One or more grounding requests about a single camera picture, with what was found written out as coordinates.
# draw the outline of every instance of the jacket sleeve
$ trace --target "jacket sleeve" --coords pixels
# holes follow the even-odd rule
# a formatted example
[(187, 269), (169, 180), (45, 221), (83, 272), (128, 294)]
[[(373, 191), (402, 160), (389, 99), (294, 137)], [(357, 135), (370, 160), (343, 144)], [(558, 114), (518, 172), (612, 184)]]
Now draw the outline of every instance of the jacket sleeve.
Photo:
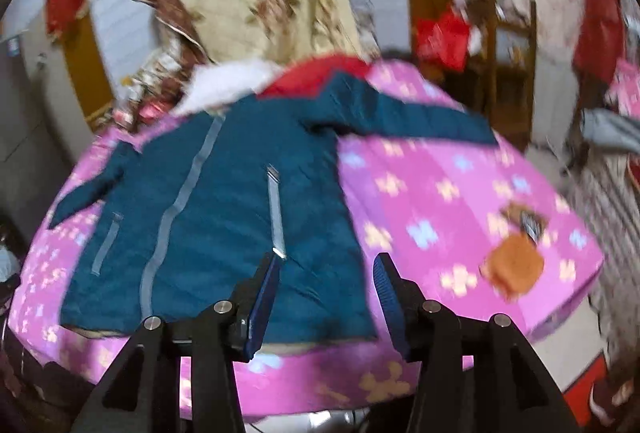
[(128, 142), (120, 142), (102, 172), (88, 182), (78, 186), (58, 202), (49, 229), (64, 222), (79, 210), (86, 209), (107, 195), (122, 178), (127, 165), (140, 154)]
[(445, 106), (408, 104), (342, 72), (335, 74), (321, 95), (306, 105), (300, 122), (309, 130), (333, 127), (341, 133), (497, 145), (494, 132), (479, 114)]

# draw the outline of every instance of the tile floor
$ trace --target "tile floor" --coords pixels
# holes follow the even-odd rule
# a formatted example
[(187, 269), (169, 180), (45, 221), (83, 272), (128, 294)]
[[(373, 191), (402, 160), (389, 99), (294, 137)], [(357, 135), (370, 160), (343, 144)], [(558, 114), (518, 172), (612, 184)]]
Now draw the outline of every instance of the tile floor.
[[(530, 162), (559, 192), (565, 192), (570, 177), (562, 177), (558, 160), (550, 153), (530, 148), (526, 152)], [(596, 314), (587, 299), (558, 330), (534, 345), (551, 376), (561, 390), (565, 390), (604, 349), (598, 333)], [(359, 423), (365, 411), (356, 411)], [(320, 412), (305, 415), (269, 417), (253, 425), (246, 425), (248, 433), (342, 433), (353, 431), (353, 416), (344, 411)]]

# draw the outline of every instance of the gray cabinet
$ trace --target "gray cabinet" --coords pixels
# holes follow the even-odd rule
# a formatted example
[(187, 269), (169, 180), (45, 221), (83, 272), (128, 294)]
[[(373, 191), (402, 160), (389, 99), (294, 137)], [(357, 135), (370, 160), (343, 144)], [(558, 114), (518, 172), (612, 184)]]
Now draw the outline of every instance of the gray cabinet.
[(20, 37), (1, 42), (0, 212), (26, 243), (70, 172), (27, 75)]

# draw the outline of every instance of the jacket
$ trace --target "jacket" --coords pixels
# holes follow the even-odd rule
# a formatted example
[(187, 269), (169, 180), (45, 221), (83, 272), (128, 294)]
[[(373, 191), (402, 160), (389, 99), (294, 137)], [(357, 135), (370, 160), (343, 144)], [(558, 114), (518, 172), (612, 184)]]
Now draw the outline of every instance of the jacket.
[(348, 132), (497, 145), (477, 114), (405, 104), (344, 73), (317, 98), (252, 95), (225, 118), (200, 113), (142, 153), (119, 143), (49, 225), (105, 199), (60, 324), (129, 334), (149, 315), (194, 317), (229, 297), (272, 249), (273, 165), (287, 259), (265, 343), (374, 337), (362, 251), (338, 182), (337, 139)]

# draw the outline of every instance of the gray zipper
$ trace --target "gray zipper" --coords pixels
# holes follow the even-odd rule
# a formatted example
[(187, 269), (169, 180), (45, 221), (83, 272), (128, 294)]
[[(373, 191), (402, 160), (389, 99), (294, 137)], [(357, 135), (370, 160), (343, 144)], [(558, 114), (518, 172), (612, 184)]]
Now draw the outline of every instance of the gray zipper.
[(107, 236), (104, 238), (100, 249), (96, 253), (94, 257), (94, 262), (91, 265), (91, 274), (94, 276), (100, 275), (100, 269), (102, 268), (102, 262), (104, 258), (109, 253), (111, 245), (116, 241), (116, 237), (118, 235), (118, 231), (120, 230), (120, 222), (122, 221), (122, 215), (119, 212), (113, 213), (113, 220), (111, 220), (111, 226), (109, 227), (109, 232), (107, 232)]
[(194, 156), (193, 161), (191, 162), (191, 170), (189, 171), (184, 184), (182, 184), (182, 187), (178, 192), (178, 196), (175, 197), (174, 203), (162, 214), (160, 225), (158, 227), (156, 249), (149, 261), (146, 263), (145, 270), (142, 272), (142, 279), (140, 280), (140, 308), (142, 310), (142, 320), (154, 315), (151, 304), (151, 292), (154, 287), (156, 273), (158, 273), (158, 270), (162, 266), (162, 262), (164, 262), (164, 258), (166, 257), (166, 251), (169, 247), (169, 233), (171, 233), (171, 226), (174, 223), (175, 217), (177, 217), (187, 205), (189, 197), (200, 178), (202, 166), (207, 158), (209, 158), (209, 155), (211, 155), (211, 150), (213, 149), (213, 145), (218, 137), (218, 133), (220, 132), (220, 128), (222, 127), (224, 120), (224, 116), (218, 116), (211, 123), (209, 132), (202, 143), (200, 151), (198, 151), (197, 155)]
[(280, 210), (280, 174), (273, 166), (267, 168), (269, 187), (269, 208), (271, 210), (271, 239), (273, 252), (282, 259), (287, 257), (284, 248), (284, 230), (282, 228), (282, 212)]

